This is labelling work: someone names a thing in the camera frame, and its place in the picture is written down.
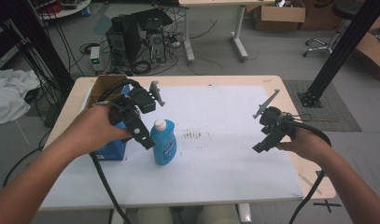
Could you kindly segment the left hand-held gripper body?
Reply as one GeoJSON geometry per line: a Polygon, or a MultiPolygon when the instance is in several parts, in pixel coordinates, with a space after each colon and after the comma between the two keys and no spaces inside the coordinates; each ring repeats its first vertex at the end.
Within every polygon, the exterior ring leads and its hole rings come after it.
{"type": "Polygon", "coordinates": [[[132,138],[145,149],[155,146],[148,128],[139,115],[139,111],[148,113],[156,109],[154,99],[144,88],[132,89],[127,95],[121,95],[109,103],[112,109],[108,118],[112,125],[122,122],[132,138]]]}

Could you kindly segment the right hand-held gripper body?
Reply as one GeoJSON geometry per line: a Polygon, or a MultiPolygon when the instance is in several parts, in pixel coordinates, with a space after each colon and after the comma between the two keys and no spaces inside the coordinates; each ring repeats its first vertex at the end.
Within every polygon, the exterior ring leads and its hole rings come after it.
{"type": "Polygon", "coordinates": [[[276,147],[285,136],[293,139],[295,137],[293,122],[294,117],[290,113],[282,112],[274,106],[266,108],[260,117],[260,124],[263,126],[261,131],[266,137],[253,149],[262,153],[276,147]]]}

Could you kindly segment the blue detergent bottle white cap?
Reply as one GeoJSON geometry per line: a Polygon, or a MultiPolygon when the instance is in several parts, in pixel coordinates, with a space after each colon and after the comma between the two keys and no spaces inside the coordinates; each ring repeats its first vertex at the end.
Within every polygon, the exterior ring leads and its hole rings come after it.
{"type": "Polygon", "coordinates": [[[175,124],[169,119],[157,119],[151,129],[151,139],[154,141],[153,155],[159,165],[169,163],[176,154],[175,124]]]}

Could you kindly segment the person's right hand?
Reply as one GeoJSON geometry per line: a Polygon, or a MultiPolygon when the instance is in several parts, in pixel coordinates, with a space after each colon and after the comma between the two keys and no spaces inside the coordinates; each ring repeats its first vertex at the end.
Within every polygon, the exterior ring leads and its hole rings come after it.
{"type": "Polygon", "coordinates": [[[334,155],[334,150],[322,138],[302,128],[295,129],[295,137],[289,142],[276,146],[280,150],[291,151],[300,157],[323,165],[334,155]]]}

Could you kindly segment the person's left hand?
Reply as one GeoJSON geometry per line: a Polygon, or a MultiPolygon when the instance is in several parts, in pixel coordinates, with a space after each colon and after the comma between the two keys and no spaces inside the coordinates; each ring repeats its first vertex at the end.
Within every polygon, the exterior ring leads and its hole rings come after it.
{"type": "Polygon", "coordinates": [[[122,128],[110,124],[110,108],[97,105],[83,110],[60,136],[63,148],[74,157],[100,149],[113,140],[131,137],[122,128]]]}

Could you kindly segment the blue cardboard box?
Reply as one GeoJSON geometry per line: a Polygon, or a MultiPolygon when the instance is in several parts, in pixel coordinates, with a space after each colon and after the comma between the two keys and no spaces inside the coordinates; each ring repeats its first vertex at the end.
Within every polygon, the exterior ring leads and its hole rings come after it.
{"type": "MultiPolygon", "coordinates": [[[[93,86],[89,88],[86,93],[86,99],[83,103],[83,108],[91,108],[93,104],[105,93],[109,90],[114,84],[118,83],[125,79],[125,76],[99,76],[93,86]]],[[[123,94],[127,94],[131,87],[129,85],[118,87],[112,93],[110,93],[106,99],[112,100],[118,96],[122,96],[123,94]]],[[[95,151],[96,158],[99,161],[122,161],[124,152],[125,152],[126,144],[121,140],[114,140],[107,143],[102,148],[95,151]]]]}

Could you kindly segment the white power strip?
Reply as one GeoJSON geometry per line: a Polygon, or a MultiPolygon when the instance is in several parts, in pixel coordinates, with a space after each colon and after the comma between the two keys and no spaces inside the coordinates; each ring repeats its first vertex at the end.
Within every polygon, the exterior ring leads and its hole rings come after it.
{"type": "Polygon", "coordinates": [[[168,35],[165,38],[166,44],[169,48],[178,49],[181,43],[178,41],[175,35],[168,35]]]}

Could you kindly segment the black computer tower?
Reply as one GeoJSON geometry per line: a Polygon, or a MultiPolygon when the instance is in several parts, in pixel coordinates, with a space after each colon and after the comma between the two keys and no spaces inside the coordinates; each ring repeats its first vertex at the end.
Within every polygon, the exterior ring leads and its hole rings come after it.
{"type": "Polygon", "coordinates": [[[136,68],[140,64],[138,58],[143,47],[149,50],[148,70],[151,63],[165,63],[163,28],[172,23],[173,20],[158,8],[113,17],[106,32],[111,65],[114,68],[136,68]]]}

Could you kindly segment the white table mat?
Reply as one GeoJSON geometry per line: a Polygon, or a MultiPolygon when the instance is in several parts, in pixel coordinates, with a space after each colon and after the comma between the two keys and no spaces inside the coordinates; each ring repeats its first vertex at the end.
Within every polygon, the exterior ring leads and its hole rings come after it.
{"type": "Polygon", "coordinates": [[[164,106],[143,116],[175,124],[176,154],[159,165],[151,150],[131,140],[122,161],[104,161],[101,182],[90,156],[60,175],[43,209],[102,208],[299,200],[303,196],[289,154],[253,147],[264,135],[253,118],[270,96],[261,85],[163,86],[164,106]]]}

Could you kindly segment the grey floor mat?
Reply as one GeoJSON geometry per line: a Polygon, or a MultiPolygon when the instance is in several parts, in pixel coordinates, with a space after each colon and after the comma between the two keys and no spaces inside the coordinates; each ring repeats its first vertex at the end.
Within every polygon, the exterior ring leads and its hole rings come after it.
{"type": "Polygon", "coordinates": [[[332,84],[313,107],[303,106],[300,100],[300,94],[305,93],[312,80],[286,79],[284,84],[304,123],[325,132],[361,132],[358,123],[332,84]]]}

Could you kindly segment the white-legged desk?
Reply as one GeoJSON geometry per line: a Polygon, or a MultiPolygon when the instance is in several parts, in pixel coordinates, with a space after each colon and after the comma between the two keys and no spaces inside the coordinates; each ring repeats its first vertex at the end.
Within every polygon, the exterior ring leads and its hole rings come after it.
{"type": "Polygon", "coordinates": [[[184,39],[183,45],[186,51],[188,63],[195,62],[195,56],[193,53],[193,48],[190,42],[190,8],[191,7],[205,7],[205,6],[238,6],[238,16],[236,21],[235,30],[231,32],[231,39],[238,50],[239,60],[244,62],[248,59],[248,54],[246,49],[240,39],[240,33],[242,29],[242,23],[245,16],[246,6],[254,5],[255,7],[261,6],[262,4],[273,3],[274,0],[178,0],[181,7],[185,9],[185,19],[184,19],[184,39]]]}

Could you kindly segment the small grey power supply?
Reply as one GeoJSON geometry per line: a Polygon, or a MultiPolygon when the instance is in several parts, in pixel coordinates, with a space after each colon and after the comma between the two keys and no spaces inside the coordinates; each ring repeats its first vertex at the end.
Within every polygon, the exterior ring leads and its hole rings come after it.
{"type": "Polygon", "coordinates": [[[90,60],[93,70],[98,73],[102,70],[102,63],[100,60],[100,48],[91,47],[90,60]]]}

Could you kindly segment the open cardboard box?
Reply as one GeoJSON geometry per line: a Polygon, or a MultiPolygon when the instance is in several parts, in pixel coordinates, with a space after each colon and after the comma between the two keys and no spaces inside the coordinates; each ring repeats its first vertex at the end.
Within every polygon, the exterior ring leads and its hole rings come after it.
{"type": "Polygon", "coordinates": [[[302,0],[288,0],[289,7],[264,4],[253,10],[253,25],[258,31],[296,31],[305,22],[305,5],[302,0]]]}

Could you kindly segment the white table leg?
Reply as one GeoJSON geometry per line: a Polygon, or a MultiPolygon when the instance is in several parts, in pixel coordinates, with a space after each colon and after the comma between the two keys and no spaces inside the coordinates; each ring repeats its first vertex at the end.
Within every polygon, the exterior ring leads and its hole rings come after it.
{"type": "Polygon", "coordinates": [[[238,203],[236,205],[239,221],[241,224],[252,224],[252,216],[248,203],[238,203]]]}

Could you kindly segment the office chair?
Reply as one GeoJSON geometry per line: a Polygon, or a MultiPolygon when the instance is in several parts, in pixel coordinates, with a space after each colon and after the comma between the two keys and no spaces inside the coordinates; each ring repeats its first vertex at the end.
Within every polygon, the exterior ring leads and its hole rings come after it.
{"type": "Polygon", "coordinates": [[[301,31],[334,31],[328,41],[310,38],[306,46],[318,43],[318,47],[309,48],[303,57],[312,51],[326,50],[332,53],[345,27],[356,17],[364,0],[303,0],[306,6],[305,22],[300,25],[301,31]]]}

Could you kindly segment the person's left leg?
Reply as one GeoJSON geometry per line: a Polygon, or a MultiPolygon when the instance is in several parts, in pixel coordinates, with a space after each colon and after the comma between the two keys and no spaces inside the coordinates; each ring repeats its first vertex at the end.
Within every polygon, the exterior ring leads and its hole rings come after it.
{"type": "Polygon", "coordinates": [[[140,208],[137,212],[138,224],[173,224],[168,207],[140,208]]]}

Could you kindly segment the person's leg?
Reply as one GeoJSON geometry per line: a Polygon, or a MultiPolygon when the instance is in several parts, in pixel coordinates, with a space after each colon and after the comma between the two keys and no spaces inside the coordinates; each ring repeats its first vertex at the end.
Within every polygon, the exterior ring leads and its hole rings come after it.
{"type": "Polygon", "coordinates": [[[138,224],[173,224],[168,207],[140,208],[137,212],[138,224]]]}
{"type": "Polygon", "coordinates": [[[240,224],[234,204],[206,205],[196,224],[240,224]]]}

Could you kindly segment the person's right leg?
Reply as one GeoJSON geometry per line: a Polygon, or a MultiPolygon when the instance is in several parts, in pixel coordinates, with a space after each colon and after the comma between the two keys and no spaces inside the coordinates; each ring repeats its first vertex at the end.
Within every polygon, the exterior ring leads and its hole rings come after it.
{"type": "Polygon", "coordinates": [[[196,224],[240,224],[234,204],[206,205],[196,224]]]}

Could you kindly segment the round white table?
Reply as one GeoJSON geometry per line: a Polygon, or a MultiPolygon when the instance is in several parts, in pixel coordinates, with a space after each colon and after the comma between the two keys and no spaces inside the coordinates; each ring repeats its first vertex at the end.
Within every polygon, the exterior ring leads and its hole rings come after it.
{"type": "Polygon", "coordinates": [[[89,16],[91,0],[28,0],[41,20],[52,20],[81,12],[89,16]]]}

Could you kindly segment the large cardboard box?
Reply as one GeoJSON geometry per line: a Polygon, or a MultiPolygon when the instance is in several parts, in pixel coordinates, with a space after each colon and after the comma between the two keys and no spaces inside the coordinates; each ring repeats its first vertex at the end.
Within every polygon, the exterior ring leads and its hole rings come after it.
{"type": "Polygon", "coordinates": [[[380,16],[359,42],[352,57],[367,72],[380,81],[380,40],[375,36],[380,31],[380,16]]]}

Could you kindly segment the white cloth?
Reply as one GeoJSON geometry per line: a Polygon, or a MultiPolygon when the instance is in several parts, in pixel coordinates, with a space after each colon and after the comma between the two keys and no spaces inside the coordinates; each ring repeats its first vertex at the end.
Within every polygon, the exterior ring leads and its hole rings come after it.
{"type": "Polygon", "coordinates": [[[20,118],[31,108],[26,94],[40,86],[33,70],[0,70],[0,124],[20,118]]]}

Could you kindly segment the black metal stand post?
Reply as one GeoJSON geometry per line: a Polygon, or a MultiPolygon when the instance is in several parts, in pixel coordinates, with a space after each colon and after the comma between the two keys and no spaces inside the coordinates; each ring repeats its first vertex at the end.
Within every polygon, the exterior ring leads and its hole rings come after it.
{"type": "Polygon", "coordinates": [[[317,107],[323,92],[379,16],[380,0],[364,0],[357,15],[348,25],[315,80],[306,92],[299,93],[299,99],[303,107],[317,107]]]}

